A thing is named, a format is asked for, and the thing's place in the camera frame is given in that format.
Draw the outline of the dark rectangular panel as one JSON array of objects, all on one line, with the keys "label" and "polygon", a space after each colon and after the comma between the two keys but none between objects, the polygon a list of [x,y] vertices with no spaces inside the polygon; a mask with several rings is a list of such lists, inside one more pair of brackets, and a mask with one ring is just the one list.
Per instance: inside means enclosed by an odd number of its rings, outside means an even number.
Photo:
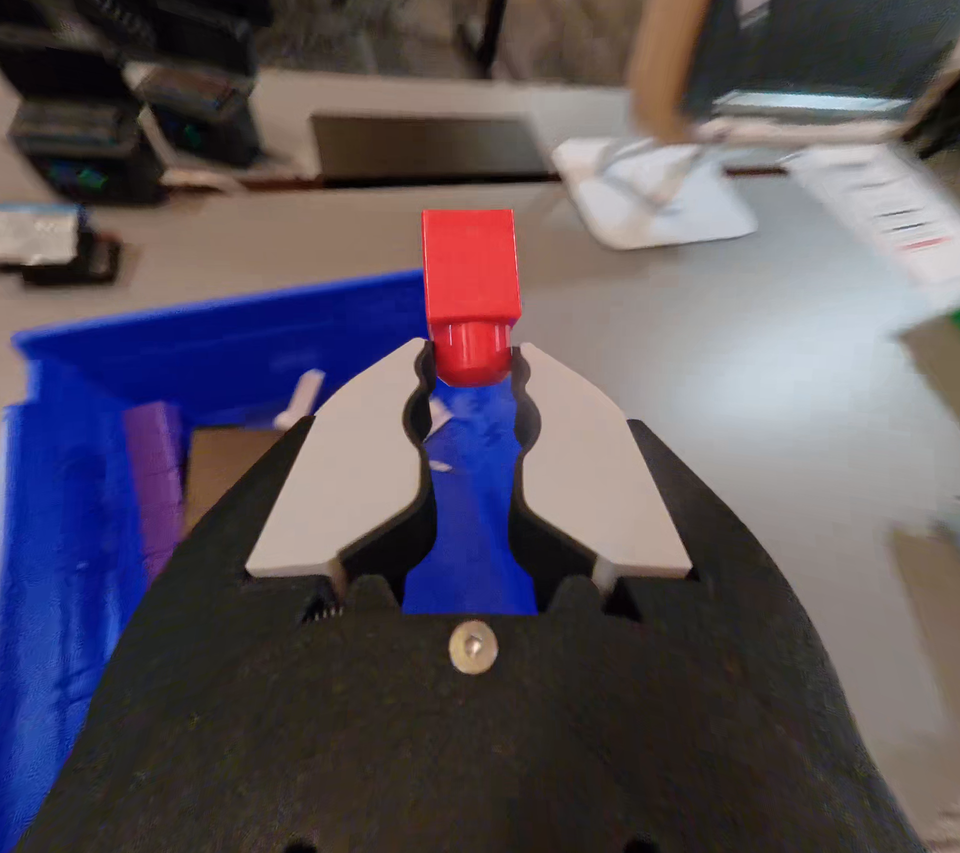
[{"label": "dark rectangular panel", "polygon": [[324,187],[546,184],[559,175],[516,115],[330,115],[310,126]]}]

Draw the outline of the blue plastic bin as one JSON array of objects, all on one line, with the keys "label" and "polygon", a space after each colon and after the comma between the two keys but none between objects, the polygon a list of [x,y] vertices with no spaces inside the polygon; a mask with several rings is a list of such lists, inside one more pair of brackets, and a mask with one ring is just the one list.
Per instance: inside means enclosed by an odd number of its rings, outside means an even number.
[{"label": "blue plastic bin", "polygon": [[508,546],[515,404],[453,401],[428,441],[436,540],[403,610],[341,615],[317,576],[245,571],[304,429],[152,543],[124,419],[265,421],[317,366],[325,398],[426,334],[399,273],[18,333],[2,585],[2,851],[549,851],[553,797],[498,670],[450,663],[452,614],[532,614]]}]

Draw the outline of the red toy block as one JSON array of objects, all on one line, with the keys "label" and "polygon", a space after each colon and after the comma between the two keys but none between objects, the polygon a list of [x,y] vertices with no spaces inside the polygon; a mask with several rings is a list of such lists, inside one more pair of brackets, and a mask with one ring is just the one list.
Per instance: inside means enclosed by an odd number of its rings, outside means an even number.
[{"label": "red toy block", "polygon": [[458,389],[502,382],[522,316],[513,211],[424,210],[421,248],[438,378]]}]

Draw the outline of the printed paper sheet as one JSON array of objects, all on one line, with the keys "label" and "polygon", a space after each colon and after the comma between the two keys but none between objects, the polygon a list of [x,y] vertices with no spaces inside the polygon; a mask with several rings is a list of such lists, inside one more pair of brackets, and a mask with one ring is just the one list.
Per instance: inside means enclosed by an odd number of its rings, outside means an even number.
[{"label": "printed paper sheet", "polygon": [[854,235],[936,295],[958,295],[958,201],[882,144],[808,147],[783,166]]}]

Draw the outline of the brown flat piece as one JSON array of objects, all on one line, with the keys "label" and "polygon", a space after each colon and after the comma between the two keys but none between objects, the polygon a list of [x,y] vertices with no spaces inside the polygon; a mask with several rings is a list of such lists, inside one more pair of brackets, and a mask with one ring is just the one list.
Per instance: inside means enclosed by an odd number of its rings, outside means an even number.
[{"label": "brown flat piece", "polygon": [[186,539],[200,520],[282,437],[273,428],[199,427],[190,437],[183,487]]}]

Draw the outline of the purple block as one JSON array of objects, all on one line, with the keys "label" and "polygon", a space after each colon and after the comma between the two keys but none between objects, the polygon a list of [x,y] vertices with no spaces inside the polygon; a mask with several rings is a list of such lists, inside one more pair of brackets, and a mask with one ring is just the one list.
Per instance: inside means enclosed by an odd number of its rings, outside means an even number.
[{"label": "purple block", "polygon": [[127,409],[123,426],[143,566],[152,584],[185,536],[183,421],[176,405],[155,401]]}]

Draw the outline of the grey and black device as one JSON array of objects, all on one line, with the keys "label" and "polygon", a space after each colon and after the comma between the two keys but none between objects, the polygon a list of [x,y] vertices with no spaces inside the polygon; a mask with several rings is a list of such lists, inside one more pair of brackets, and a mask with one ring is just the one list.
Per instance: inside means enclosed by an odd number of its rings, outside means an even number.
[{"label": "grey and black device", "polygon": [[81,204],[4,203],[1,272],[40,289],[105,287],[121,271],[123,243],[96,229]]}]

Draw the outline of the white small plastic piece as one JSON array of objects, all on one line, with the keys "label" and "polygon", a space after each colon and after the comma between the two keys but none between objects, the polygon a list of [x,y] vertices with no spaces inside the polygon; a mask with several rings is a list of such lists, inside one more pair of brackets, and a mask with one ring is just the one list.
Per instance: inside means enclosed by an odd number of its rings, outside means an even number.
[{"label": "white small plastic piece", "polygon": [[316,409],[326,374],[316,368],[303,372],[295,386],[289,402],[280,413],[272,419],[272,428],[286,432],[294,427],[301,419],[312,415]]}]

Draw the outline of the black equipment case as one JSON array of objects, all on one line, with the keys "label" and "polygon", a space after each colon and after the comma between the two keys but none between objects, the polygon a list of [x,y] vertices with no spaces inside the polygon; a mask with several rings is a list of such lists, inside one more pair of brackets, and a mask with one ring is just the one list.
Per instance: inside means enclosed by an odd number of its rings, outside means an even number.
[{"label": "black equipment case", "polygon": [[80,203],[161,205],[165,166],[117,55],[11,23],[1,36],[2,78],[19,98],[7,137],[41,179]]},{"label": "black equipment case", "polygon": [[263,150],[251,107],[258,60],[246,19],[186,0],[154,0],[153,65],[135,92],[176,151],[247,170]]}]

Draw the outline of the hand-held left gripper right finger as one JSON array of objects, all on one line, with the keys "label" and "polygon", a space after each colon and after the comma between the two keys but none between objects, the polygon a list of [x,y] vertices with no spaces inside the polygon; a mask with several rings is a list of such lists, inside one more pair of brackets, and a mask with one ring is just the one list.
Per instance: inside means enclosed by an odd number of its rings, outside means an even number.
[{"label": "hand-held left gripper right finger", "polygon": [[513,350],[510,386],[510,551],[534,597],[570,577],[605,598],[625,579],[685,580],[693,562],[620,407],[530,342]]}]

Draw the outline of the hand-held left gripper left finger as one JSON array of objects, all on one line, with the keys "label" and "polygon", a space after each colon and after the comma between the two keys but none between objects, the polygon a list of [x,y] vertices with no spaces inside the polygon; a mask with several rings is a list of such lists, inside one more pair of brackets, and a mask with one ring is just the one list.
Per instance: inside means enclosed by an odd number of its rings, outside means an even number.
[{"label": "hand-held left gripper left finger", "polygon": [[435,385],[433,346],[415,337],[318,408],[246,559],[252,578],[319,576],[344,599],[378,576],[404,598],[437,539],[425,448]]}]

